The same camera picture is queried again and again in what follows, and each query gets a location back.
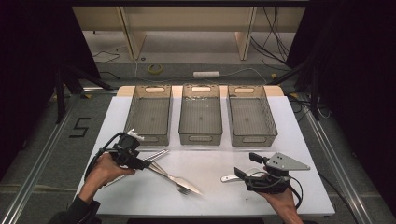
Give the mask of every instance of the cabinet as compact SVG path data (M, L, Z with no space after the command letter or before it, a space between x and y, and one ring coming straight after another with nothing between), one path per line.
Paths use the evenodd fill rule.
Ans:
M147 31L234 32L241 60L252 32L270 32L273 7L73 7L84 31L123 31L130 57L137 58ZM303 7L282 7L277 31L295 33Z

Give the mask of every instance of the printed number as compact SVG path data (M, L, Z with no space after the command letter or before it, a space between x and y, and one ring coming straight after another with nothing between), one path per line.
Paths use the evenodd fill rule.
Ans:
M70 135L69 138L80 138L85 136L85 133L88 131L88 127L78 127L79 121L82 119L91 119L91 118L78 118L74 130L84 130L84 133L81 135Z

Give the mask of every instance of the metal rail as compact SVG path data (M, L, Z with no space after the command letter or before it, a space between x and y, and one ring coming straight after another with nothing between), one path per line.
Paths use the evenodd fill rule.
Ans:
M360 224L373 223L359 193L353 186L343 164L338 159L337 154L334 151L332 144L330 143L330 140L323 130L320 122L316 121L311 112L307 112L307 108L304 110L305 113L307 113L308 121L320 142L323 152L325 153L327 160L334 171L335 177L337 178L356 219Z
M75 104L79 100L79 95L73 95L70 98L70 102L67 105L64 118L59 124L55 125L54 130L52 131L49 140L47 141L46 145L42 152L40 153L37 161L35 162L32 171L27 176L25 182L21 186L19 192L17 193L16 197L13 199L11 205L9 206L6 215L2 219L2 224L11 224L16 223L21 216L24 206L27 204L27 201L32 194L35 184L38 181L38 178L41 176L44 168L46 167L47 161L50 158L50 155L53 149L56 147L58 140L64 130L64 126L69 120L70 113L74 108Z

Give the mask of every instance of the human hand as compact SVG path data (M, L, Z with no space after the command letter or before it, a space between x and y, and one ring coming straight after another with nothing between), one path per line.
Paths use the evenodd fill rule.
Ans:
M274 208L276 213L282 218L286 224L300 224L303 221L297 214L294 204L293 194L290 189L286 189L283 193L268 194L257 192Z
M133 169L119 167L110 154L104 153L93 166L78 197L85 203L90 204L96 191L103 185L113 181L120 175L133 175L134 173L135 170Z

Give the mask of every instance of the gray floor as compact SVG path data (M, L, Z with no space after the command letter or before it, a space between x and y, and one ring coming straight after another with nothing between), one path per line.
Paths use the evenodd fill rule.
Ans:
M106 72L102 73L103 81L113 86L152 83L178 85L185 82L205 82L205 80L191 79L192 72L220 71L221 74L231 74L242 69L247 70L229 77L211 79L210 81L218 83L264 84L265 79L267 81L271 80L272 74L281 76L285 73L285 71L279 71L263 65L261 55L253 48L249 49L247 60L240 61L233 34L230 33L150 33L136 62L129 59L122 34L97 32L94 35L92 32L86 32L85 35L90 44L92 54L106 51L120 55L118 59L109 63L104 62L113 59L114 55L101 53L94 57L98 62L99 71ZM266 37L264 34L254 34L254 36L261 42ZM282 35L282 39L287 46L290 45L292 38L293 34ZM268 49L274 53L277 52L274 41L270 41ZM274 60L266 60L265 62L278 68L286 68ZM161 64L164 67L163 73L157 77L147 72L148 66L153 63ZM114 78L108 72L120 77L120 79ZM283 91L293 91L294 81L295 79L290 79L282 83ZM87 81L81 80L81 83L85 87L95 87ZM96 136L105 118L111 97L114 94L114 92L90 91L84 97L76 100L62 134L50 154L49 161L39 177L32 195L22 209L18 223L46 223L54 213L64 210L72 202L79 180L92 152ZM291 106L295 111L300 108L295 103L291 103ZM9 168L7 175L1 181L1 216L13 202L21 185L24 184L30 171L35 166L35 161L39 158L43 148L46 147L52 131L56 128L56 109L56 99L50 100L48 107L43 111L39 122L27 141L26 149L20 152ZM324 153L309 122L309 117L304 111L296 113L295 116L299 120L305 142L318 170L341 190L341 186L329 164L328 157ZM70 138L71 135L82 134L82 130L74 130L74 125L79 118L90 118L84 119L80 123L81 126L89 127L89 130L86 132L85 137ZM396 223L394 216L362 169L359 160L353 156L336 120L330 116L328 119L322 118L320 124L329 137L338 158L340 158L340 162L353 183L353 187L361 197L372 223ZM315 220L318 223L354 223L352 215L334 189L326 182L324 182L324 185L334 205L335 215L331 217L304 218ZM265 217L264 220L265 223L281 223L277 217ZM125 223L126 218L103 217L103 221L104 223Z

